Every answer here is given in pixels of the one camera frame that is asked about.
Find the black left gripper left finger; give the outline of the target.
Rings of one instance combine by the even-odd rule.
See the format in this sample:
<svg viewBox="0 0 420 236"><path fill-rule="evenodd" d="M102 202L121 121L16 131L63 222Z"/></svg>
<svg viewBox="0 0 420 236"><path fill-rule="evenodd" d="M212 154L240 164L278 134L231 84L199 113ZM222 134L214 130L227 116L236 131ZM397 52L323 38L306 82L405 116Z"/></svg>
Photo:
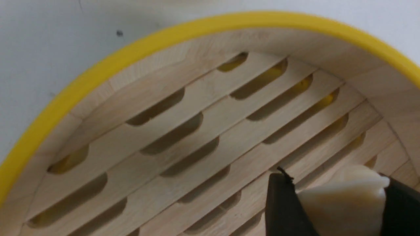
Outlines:
<svg viewBox="0 0 420 236"><path fill-rule="evenodd" d="M318 236L297 196L293 180L281 167L269 175L265 204L267 236Z"/></svg>

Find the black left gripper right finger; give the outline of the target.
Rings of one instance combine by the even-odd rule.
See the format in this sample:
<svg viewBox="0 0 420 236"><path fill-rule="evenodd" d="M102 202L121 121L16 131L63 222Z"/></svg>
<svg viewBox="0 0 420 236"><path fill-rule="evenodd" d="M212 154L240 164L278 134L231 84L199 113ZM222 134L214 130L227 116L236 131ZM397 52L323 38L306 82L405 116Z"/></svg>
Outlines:
<svg viewBox="0 0 420 236"><path fill-rule="evenodd" d="M385 188L386 202L381 236L418 236L420 234L420 193L392 178Z"/></svg>

